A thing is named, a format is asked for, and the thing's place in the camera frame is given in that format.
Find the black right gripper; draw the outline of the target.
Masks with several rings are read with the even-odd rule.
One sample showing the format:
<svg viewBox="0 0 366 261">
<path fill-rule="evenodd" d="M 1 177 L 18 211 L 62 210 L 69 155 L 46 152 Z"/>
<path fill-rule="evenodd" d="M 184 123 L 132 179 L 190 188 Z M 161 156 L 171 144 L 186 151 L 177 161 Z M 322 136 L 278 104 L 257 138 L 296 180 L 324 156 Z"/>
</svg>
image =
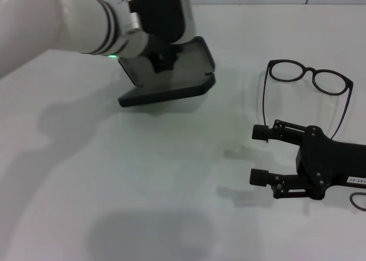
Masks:
<svg viewBox="0 0 366 261">
<path fill-rule="evenodd" d="M 251 169 L 249 183 L 269 185 L 275 199 L 308 197 L 321 200 L 332 186 L 365 189 L 365 145 L 342 143 L 328 138 L 317 126 L 304 127 L 276 120 L 270 128 L 254 125 L 252 139 L 278 140 L 298 145 L 298 175 L 278 175 Z"/>
</svg>

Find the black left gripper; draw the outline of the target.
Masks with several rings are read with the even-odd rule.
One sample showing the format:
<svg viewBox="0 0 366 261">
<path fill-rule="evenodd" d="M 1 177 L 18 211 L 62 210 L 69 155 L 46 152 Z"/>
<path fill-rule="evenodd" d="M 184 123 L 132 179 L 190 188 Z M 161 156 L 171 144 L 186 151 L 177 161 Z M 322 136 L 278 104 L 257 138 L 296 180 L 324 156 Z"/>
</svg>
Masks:
<svg viewBox="0 0 366 261">
<path fill-rule="evenodd" d="M 173 45 L 157 37 L 149 37 L 146 46 L 146 57 L 152 64 L 155 73 L 173 70 L 174 63 L 178 60 L 178 53 L 183 51 L 180 45 Z"/>
</svg>

